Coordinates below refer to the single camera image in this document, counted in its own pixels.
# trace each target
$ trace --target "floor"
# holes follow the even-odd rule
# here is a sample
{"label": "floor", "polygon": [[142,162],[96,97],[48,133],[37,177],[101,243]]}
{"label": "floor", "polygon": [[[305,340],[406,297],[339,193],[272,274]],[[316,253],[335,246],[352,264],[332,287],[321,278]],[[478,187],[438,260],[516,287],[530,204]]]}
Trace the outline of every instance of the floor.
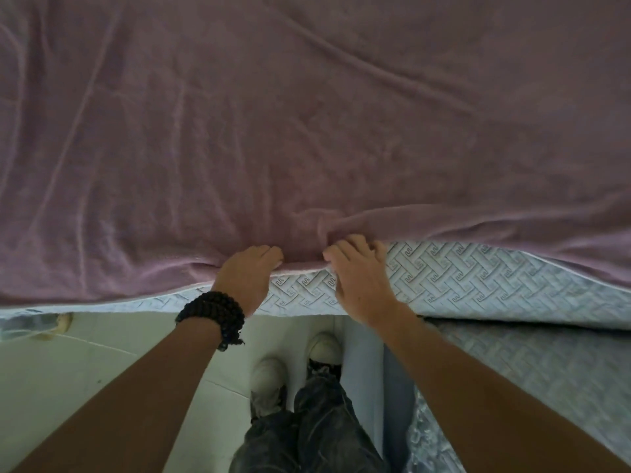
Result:
{"label": "floor", "polygon": [[[0,342],[0,472],[168,334],[174,318],[158,312],[77,313],[63,336]],[[285,360],[293,398],[305,377],[307,341],[323,330],[341,338],[342,320],[261,316],[246,322],[245,346],[217,354],[206,370],[165,471],[227,472],[250,423],[253,366],[269,354]]]}

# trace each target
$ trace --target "white sneaker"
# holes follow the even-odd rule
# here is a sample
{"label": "white sneaker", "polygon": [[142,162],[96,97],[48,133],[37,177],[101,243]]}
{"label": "white sneaker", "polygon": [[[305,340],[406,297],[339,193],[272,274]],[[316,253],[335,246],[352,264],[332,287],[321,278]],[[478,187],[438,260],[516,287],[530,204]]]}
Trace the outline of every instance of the white sneaker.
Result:
{"label": "white sneaker", "polygon": [[276,358],[262,360],[250,378],[252,422],[287,408],[287,367]]}
{"label": "white sneaker", "polygon": [[342,378],[342,345],[331,334],[318,334],[307,350],[307,379],[315,374],[331,374],[339,381]]}

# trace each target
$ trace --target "dark jeans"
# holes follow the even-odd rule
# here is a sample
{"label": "dark jeans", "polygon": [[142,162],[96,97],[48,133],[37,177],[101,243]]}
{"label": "dark jeans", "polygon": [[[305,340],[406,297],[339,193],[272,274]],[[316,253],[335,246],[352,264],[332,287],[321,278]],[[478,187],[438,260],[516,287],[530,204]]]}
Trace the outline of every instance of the dark jeans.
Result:
{"label": "dark jeans", "polygon": [[316,374],[296,394],[295,413],[282,411],[252,424],[230,473],[385,473],[337,379]]}

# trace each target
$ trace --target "quilted pattern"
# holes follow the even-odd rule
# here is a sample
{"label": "quilted pattern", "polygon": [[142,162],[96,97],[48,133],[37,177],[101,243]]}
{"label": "quilted pattern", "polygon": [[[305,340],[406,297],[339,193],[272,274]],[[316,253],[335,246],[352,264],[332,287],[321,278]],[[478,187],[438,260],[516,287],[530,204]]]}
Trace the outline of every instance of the quilted pattern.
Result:
{"label": "quilted pattern", "polygon": [[[397,297],[416,312],[445,318],[521,320],[631,328],[631,294],[584,279],[517,251],[484,245],[397,242],[388,252]],[[209,287],[131,302],[0,311],[178,312]],[[274,278],[259,313],[342,314],[328,270]]]}
{"label": "quilted pattern", "polygon": [[[631,463],[631,337],[589,330],[443,322],[448,340]],[[416,390],[409,473],[464,472]]]}

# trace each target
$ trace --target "forearm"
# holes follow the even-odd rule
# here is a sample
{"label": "forearm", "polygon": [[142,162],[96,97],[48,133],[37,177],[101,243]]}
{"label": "forearm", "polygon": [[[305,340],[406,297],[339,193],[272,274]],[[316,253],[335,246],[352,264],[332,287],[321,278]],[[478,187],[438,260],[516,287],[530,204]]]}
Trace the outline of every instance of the forearm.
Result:
{"label": "forearm", "polygon": [[626,472],[585,432],[443,340],[404,305],[378,333],[406,367],[468,472]]}
{"label": "forearm", "polygon": [[13,473],[161,472],[220,341],[215,322],[186,319],[83,405]]}

